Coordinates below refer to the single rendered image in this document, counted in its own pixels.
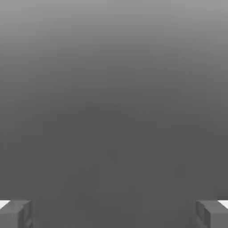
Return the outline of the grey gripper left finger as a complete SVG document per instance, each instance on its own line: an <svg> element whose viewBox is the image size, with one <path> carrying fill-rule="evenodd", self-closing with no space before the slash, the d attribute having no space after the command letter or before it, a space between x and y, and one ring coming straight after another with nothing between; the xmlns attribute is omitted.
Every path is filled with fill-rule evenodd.
<svg viewBox="0 0 228 228"><path fill-rule="evenodd" d="M30 200L0 200L0 228L33 228Z"/></svg>

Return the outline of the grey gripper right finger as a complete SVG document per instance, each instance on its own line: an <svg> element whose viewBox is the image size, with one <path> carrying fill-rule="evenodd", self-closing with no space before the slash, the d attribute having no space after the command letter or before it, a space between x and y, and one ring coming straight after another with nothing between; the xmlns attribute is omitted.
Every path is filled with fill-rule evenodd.
<svg viewBox="0 0 228 228"><path fill-rule="evenodd" d="M199 228L228 228L228 200L198 200L195 212Z"/></svg>

